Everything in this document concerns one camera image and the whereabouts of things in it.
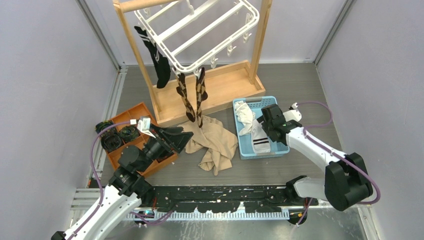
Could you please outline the beige crumpled cloth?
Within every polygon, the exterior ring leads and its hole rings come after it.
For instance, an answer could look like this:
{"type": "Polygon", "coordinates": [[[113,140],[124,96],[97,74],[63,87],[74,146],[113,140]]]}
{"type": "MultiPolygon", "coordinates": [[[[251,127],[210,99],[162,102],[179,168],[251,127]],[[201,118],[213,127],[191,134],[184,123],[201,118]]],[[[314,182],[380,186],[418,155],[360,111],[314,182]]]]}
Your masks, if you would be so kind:
{"type": "Polygon", "coordinates": [[[217,176],[220,171],[232,167],[232,159],[239,145],[238,137],[225,129],[223,123],[216,118],[204,115],[202,123],[202,127],[191,121],[179,125],[184,132],[193,133],[185,146],[185,152],[193,154],[206,148],[198,166],[204,171],[213,171],[213,175],[217,176]]]}

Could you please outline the white plastic clip hanger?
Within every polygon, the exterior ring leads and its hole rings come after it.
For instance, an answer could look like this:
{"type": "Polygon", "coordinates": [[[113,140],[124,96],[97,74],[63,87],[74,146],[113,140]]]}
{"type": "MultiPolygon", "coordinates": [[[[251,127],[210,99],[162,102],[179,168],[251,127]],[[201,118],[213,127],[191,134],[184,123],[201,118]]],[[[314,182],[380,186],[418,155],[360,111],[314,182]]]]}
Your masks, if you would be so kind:
{"type": "Polygon", "coordinates": [[[195,73],[235,55],[252,37],[260,12],[248,0],[175,0],[133,10],[159,52],[179,73],[195,73]]]}

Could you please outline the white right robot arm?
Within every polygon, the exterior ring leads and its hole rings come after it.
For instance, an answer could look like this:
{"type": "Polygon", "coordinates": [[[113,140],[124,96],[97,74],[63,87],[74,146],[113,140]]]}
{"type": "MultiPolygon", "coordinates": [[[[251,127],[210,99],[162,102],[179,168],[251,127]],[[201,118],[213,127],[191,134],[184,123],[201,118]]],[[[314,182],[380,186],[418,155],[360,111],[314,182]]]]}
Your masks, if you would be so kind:
{"type": "Polygon", "coordinates": [[[299,205],[306,198],[329,202],[338,211],[356,204],[373,204],[381,193],[368,175],[364,159],[356,152],[347,154],[332,148],[313,136],[296,114],[297,104],[282,112],[277,104],[261,109],[258,122],[272,142],[294,149],[317,167],[323,178],[298,176],[285,184],[283,195],[291,205],[299,205]]]}

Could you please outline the brown argyle sock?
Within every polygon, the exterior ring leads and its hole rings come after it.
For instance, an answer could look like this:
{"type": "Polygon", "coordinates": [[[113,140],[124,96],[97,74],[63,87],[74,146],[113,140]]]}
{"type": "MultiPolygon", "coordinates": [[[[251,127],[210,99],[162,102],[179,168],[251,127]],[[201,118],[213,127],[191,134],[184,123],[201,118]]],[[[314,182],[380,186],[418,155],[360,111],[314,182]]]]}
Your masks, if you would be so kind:
{"type": "Polygon", "coordinates": [[[203,116],[201,104],[208,98],[205,84],[205,68],[202,67],[199,71],[199,76],[196,77],[196,121],[199,128],[203,126],[203,116]]]}
{"type": "Polygon", "coordinates": [[[187,85],[186,85],[186,76],[184,73],[180,73],[177,76],[178,86],[176,87],[176,92],[181,96],[181,100],[185,107],[185,114],[189,121],[195,122],[195,111],[188,99],[187,85]]]}

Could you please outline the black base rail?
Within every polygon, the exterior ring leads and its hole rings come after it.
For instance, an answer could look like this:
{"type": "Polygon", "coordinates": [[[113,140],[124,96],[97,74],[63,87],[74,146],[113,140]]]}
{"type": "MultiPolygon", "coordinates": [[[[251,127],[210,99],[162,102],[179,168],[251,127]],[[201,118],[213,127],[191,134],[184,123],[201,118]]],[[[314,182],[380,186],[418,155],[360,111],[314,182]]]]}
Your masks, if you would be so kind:
{"type": "Polygon", "coordinates": [[[304,208],[304,198],[289,199],[284,185],[181,185],[153,186],[142,199],[141,208],[177,213],[276,213],[282,207],[304,208]]]}

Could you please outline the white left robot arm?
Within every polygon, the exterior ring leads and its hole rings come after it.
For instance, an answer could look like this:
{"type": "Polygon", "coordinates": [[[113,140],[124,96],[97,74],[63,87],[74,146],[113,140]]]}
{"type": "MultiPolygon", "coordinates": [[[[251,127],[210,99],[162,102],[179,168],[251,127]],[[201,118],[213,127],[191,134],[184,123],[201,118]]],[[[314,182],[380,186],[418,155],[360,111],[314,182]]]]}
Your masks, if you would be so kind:
{"type": "Polygon", "coordinates": [[[154,188],[141,171],[160,157],[181,153],[193,137],[182,127],[149,126],[150,138],[143,148],[123,148],[119,166],[100,188],[100,196],[88,211],[66,231],[55,232],[53,240],[103,240],[132,210],[148,207],[154,199],[154,188]]]}

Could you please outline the orange compartment tray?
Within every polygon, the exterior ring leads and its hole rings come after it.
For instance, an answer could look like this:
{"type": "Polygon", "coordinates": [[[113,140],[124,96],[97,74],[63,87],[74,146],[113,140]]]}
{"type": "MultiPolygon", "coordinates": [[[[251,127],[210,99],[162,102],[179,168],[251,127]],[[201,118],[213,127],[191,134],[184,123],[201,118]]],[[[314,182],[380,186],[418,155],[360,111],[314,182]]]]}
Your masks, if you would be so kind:
{"type": "MultiPolygon", "coordinates": [[[[148,110],[147,106],[144,102],[139,103],[138,105],[116,115],[115,117],[111,118],[110,120],[116,124],[116,123],[122,123],[126,121],[130,121],[131,119],[139,119],[140,117],[150,117],[151,123],[157,124],[157,121],[151,114],[151,112],[148,110]]],[[[127,146],[134,145],[138,147],[140,150],[145,146],[145,144],[148,142],[148,140],[151,138],[151,136],[148,136],[146,134],[141,133],[137,138],[135,138],[133,141],[126,142],[123,140],[123,145],[118,147],[117,149],[113,151],[107,151],[107,157],[113,167],[114,170],[116,170],[119,167],[118,160],[121,156],[121,152],[123,149],[127,146]]],[[[166,167],[167,165],[171,164],[178,158],[178,155],[176,153],[169,154],[165,158],[159,158],[159,160],[154,160],[145,171],[139,172],[142,176],[145,178],[150,177],[166,167]]]]}

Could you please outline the rolled dark patterned sock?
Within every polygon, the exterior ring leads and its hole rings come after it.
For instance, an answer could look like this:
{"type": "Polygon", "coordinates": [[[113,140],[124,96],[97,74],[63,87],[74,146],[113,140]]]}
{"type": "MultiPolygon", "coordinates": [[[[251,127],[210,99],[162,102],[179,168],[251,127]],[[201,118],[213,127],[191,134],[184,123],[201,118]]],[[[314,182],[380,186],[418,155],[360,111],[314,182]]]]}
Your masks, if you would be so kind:
{"type": "Polygon", "coordinates": [[[113,124],[114,123],[112,120],[105,120],[105,121],[99,122],[98,124],[95,125],[95,132],[99,134],[101,131],[103,131],[104,129],[106,129],[107,127],[113,124]]]}

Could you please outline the light blue plastic basket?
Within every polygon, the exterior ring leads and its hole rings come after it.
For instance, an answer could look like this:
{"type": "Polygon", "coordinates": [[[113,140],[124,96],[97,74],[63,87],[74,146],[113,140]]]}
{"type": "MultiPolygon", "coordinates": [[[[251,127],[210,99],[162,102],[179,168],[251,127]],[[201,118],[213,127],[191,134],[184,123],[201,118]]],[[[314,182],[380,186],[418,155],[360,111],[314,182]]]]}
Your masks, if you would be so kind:
{"type": "Polygon", "coordinates": [[[290,148],[283,143],[271,141],[258,123],[258,118],[263,115],[262,108],[277,103],[274,96],[235,98],[232,101],[239,155],[242,160],[276,158],[290,151],[290,148]],[[239,117],[241,107],[253,114],[253,129],[248,133],[243,133],[246,124],[239,117]]]}

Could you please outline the wooden hanger stand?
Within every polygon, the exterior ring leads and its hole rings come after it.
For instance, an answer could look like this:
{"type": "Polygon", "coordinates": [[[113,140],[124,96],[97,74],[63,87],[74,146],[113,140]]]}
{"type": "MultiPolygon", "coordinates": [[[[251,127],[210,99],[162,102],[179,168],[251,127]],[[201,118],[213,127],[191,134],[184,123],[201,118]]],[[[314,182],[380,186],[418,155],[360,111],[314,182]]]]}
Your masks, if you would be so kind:
{"type": "MultiPolygon", "coordinates": [[[[134,26],[129,23],[128,17],[136,17],[133,10],[161,6],[172,1],[175,0],[115,0],[112,3],[135,56],[142,79],[147,86],[147,96],[152,103],[156,122],[161,127],[168,127],[187,120],[186,108],[176,90],[177,76],[180,73],[177,73],[170,64],[170,81],[164,88],[157,88],[157,79],[149,75],[139,50],[139,46],[143,43],[142,39],[138,36],[134,26]]],[[[259,10],[259,22],[252,29],[249,42],[240,43],[236,54],[229,59],[222,58],[217,62],[216,67],[212,68],[209,64],[200,67],[200,69],[205,68],[204,81],[208,95],[208,98],[201,103],[202,113],[205,115],[230,108],[234,99],[262,96],[266,91],[257,71],[272,2],[263,0],[259,6],[256,6],[252,0],[248,1],[259,10]]],[[[200,69],[194,73],[183,73],[188,100],[194,109],[197,108],[196,80],[200,69]]]]}

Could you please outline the rolled dark green sock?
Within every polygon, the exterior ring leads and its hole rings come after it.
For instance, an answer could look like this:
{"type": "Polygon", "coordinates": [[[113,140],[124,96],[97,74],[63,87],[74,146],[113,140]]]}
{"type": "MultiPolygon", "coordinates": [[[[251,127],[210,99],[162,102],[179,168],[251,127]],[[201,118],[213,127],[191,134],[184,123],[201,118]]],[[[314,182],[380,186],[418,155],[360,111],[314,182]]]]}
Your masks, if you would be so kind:
{"type": "Polygon", "coordinates": [[[134,141],[140,136],[139,130],[134,125],[124,126],[120,131],[110,129],[103,133],[100,137],[102,148],[111,153],[126,143],[134,141]]]}

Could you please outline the white black-striped sock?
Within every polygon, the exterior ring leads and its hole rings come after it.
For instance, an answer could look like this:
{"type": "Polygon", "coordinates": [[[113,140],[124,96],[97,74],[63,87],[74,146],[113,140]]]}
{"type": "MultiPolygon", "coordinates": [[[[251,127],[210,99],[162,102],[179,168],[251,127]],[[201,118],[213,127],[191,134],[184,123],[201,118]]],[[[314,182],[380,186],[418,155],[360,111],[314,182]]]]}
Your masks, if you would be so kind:
{"type": "Polygon", "coordinates": [[[252,122],[251,129],[251,146],[255,154],[270,153],[271,144],[265,131],[262,129],[262,125],[255,119],[252,122]]]}

